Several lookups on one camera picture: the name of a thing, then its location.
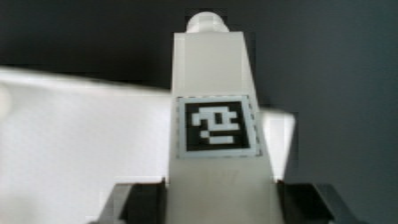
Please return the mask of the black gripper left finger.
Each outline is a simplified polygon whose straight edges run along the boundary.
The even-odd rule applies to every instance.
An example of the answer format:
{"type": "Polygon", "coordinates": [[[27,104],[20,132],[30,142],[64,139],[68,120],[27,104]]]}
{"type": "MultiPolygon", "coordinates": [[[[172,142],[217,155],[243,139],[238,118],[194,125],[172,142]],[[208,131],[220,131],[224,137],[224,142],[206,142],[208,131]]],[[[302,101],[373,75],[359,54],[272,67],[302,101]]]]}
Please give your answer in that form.
{"type": "Polygon", "coordinates": [[[89,224],[165,224],[165,207],[165,180],[155,183],[119,183],[98,219],[89,224]]]}

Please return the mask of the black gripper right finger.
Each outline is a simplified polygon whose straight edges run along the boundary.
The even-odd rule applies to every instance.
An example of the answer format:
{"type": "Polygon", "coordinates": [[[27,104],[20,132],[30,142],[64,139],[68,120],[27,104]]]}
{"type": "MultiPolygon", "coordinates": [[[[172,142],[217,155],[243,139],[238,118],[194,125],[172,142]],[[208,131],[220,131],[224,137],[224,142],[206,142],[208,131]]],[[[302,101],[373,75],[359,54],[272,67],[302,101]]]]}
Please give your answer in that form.
{"type": "Polygon", "coordinates": [[[286,224],[370,224],[354,215],[330,184],[279,180],[277,193],[286,224]]]}

